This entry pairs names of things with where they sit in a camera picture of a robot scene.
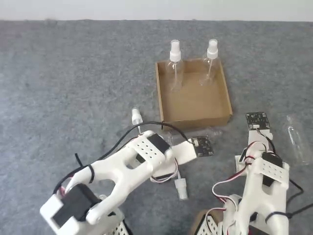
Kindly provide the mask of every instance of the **plastic bottle cap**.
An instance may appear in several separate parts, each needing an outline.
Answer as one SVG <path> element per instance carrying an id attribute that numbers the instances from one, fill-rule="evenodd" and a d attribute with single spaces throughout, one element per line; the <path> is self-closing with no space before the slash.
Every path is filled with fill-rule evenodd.
<path id="1" fill-rule="evenodd" d="M 133 125 L 142 123 L 142 116 L 137 108 L 132 109 L 132 123 Z"/>
<path id="2" fill-rule="evenodd" d="M 170 61 L 178 62 L 181 60 L 181 52 L 178 40 L 171 41 Z"/>
<path id="3" fill-rule="evenodd" d="M 186 184 L 185 178 L 180 178 L 180 179 L 175 180 L 175 187 L 177 188 L 180 200 L 188 199 L 187 184 Z"/>
<path id="4" fill-rule="evenodd" d="M 217 40 L 211 39 L 209 41 L 209 46 L 206 51 L 206 56 L 209 59 L 216 59 L 219 56 L 219 50 L 217 48 Z"/>

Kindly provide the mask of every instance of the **white plastic cap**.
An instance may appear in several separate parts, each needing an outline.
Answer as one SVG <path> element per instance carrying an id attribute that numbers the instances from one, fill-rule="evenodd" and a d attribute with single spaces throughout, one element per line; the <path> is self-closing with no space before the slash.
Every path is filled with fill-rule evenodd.
<path id="1" fill-rule="evenodd" d="M 187 184 L 185 178 L 180 178 L 175 180 L 175 187 L 177 188 L 177 192 L 180 200 L 187 200 Z"/>
<path id="2" fill-rule="evenodd" d="M 137 108 L 132 109 L 132 123 L 133 125 L 137 125 L 142 123 L 142 116 Z"/>
<path id="3" fill-rule="evenodd" d="M 209 59 L 216 59 L 219 56 L 219 50 L 217 48 L 217 40 L 216 39 L 211 39 L 209 41 L 209 46 L 206 51 L 206 56 Z"/>
<path id="4" fill-rule="evenodd" d="M 171 41 L 170 61 L 178 62 L 181 60 L 181 52 L 178 40 Z"/>

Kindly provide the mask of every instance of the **white robot arm segment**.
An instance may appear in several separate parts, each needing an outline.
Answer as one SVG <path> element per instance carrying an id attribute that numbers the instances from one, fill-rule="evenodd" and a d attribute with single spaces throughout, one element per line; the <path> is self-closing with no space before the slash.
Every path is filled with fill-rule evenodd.
<path id="1" fill-rule="evenodd" d="M 196 156 L 193 144 L 190 142 L 185 141 L 171 148 L 159 135 L 146 131 L 118 152 L 91 164 L 94 171 L 93 181 L 109 179 L 115 182 L 115 187 L 107 198 L 94 203 L 89 208 L 85 221 L 77 221 L 74 216 L 71 216 L 64 224 L 58 225 L 53 218 L 64 204 L 61 196 L 57 194 L 52 195 L 42 206 L 41 214 L 54 232 L 59 235 L 86 234 L 85 231 L 90 232 L 99 227 L 101 229 L 96 230 L 101 231 L 99 234 L 104 234 L 111 228 L 108 224 L 104 226 L 104 221 L 108 220 L 109 214 L 115 212 L 126 200 L 129 193 L 158 170 L 173 164 L 174 158 L 179 164 L 183 164 Z M 140 158 L 141 164 L 135 168 L 128 167 L 136 158 Z M 87 185 L 91 177 L 92 173 L 88 167 L 74 174 L 66 188 L 66 195 L 79 184 Z"/>

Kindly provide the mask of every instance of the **cardboard box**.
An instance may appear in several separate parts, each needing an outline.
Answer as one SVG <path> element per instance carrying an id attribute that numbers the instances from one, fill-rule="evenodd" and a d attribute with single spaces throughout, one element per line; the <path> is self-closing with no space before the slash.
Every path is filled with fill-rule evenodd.
<path id="1" fill-rule="evenodd" d="M 232 109 L 222 64 L 212 84 L 205 86 L 199 83 L 206 73 L 201 59 L 184 61 L 184 68 L 183 86 L 173 92 L 166 77 L 166 62 L 156 63 L 161 121 L 181 129 L 226 125 Z"/>

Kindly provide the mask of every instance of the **clear plastic bottle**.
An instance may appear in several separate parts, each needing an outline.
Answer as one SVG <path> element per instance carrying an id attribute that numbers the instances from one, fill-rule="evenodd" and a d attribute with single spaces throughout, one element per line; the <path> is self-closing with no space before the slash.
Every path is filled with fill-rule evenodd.
<path id="1" fill-rule="evenodd" d="M 293 154 L 289 156 L 289 164 L 294 166 L 313 164 L 312 151 L 303 126 L 295 114 L 287 115 L 287 132 Z"/>
<path id="2" fill-rule="evenodd" d="M 200 79 L 200 84 L 202 86 L 208 85 L 213 81 L 220 66 L 219 50 L 217 48 L 216 39 L 211 39 L 209 41 L 209 46 L 207 48 L 207 52 L 204 56 L 203 62 L 206 67 L 206 73 L 204 77 Z"/>
<path id="3" fill-rule="evenodd" d="M 170 60 L 166 66 L 166 73 L 170 81 L 171 90 L 179 91 L 182 87 L 184 64 L 181 60 L 178 40 L 171 41 Z"/>

